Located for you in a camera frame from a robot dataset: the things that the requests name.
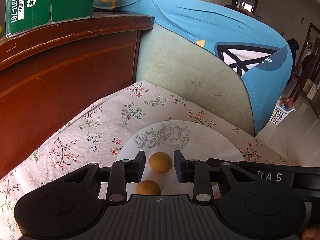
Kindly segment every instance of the floral tablecloth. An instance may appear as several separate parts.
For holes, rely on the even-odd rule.
[[[290,165],[259,140],[216,115],[162,87],[137,82],[89,106],[0,180],[0,240],[21,236],[13,210],[24,194],[87,163],[111,166],[132,135],[166,120],[192,121],[216,130],[247,161]],[[100,195],[105,196],[105,192],[106,185]]]

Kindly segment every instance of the blue cloth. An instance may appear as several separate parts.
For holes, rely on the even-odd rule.
[[[267,124],[292,67],[284,38],[264,23],[237,11],[200,0],[94,0],[94,7],[155,17],[162,27],[196,42],[217,57],[219,48],[246,46],[273,51],[270,57],[243,72],[256,134]]]

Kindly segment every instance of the recycling symbol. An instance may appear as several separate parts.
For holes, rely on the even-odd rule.
[[[28,7],[32,7],[32,6],[34,6],[36,4],[36,0],[28,0],[27,1],[27,6]]]

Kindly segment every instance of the glossy floor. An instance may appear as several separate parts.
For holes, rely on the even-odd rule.
[[[257,139],[293,165],[320,167],[320,119],[305,94],[295,109],[278,125],[268,122]]]

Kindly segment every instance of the basket with holes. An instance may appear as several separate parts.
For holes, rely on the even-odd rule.
[[[276,107],[271,115],[270,122],[278,125],[289,113],[295,111],[294,104],[292,99],[288,100],[288,108],[287,110],[282,109],[279,104],[276,104]]]

